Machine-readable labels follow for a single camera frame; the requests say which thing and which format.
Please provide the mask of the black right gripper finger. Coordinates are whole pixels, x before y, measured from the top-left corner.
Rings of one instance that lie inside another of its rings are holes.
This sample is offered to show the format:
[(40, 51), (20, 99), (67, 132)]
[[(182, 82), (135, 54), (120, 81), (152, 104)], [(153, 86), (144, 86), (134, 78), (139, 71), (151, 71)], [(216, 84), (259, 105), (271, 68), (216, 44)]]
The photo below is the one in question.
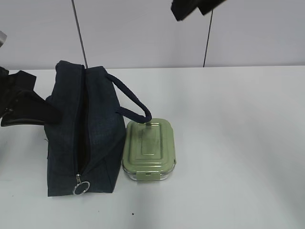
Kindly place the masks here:
[(224, 1), (225, 0), (202, 0), (198, 4), (197, 8), (200, 10), (202, 15), (206, 15), (221, 5)]
[(171, 11), (177, 21), (183, 21), (201, 3), (201, 0), (173, 0)]

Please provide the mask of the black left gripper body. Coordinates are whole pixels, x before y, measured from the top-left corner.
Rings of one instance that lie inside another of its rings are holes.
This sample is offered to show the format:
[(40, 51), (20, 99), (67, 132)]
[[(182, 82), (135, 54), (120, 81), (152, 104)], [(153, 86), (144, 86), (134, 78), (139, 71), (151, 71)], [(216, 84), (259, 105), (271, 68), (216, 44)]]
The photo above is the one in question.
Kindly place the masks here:
[(0, 68), (0, 117), (10, 113), (11, 104), (23, 91), (33, 91), (36, 76), (24, 71), (9, 74), (5, 68)]

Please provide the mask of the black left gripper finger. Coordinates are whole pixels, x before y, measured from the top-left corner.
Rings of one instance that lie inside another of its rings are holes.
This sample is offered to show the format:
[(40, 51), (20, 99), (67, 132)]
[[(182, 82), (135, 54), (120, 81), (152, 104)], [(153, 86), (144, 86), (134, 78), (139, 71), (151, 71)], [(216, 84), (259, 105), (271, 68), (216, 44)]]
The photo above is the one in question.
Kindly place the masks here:
[(36, 114), (9, 114), (4, 113), (1, 115), (1, 127), (13, 125), (44, 125), (45, 120), (43, 117)]
[(14, 114), (35, 114), (44, 118), (45, 124), (58, 124), (61, 112), (35, 92), (21, 92), (15, 99)]

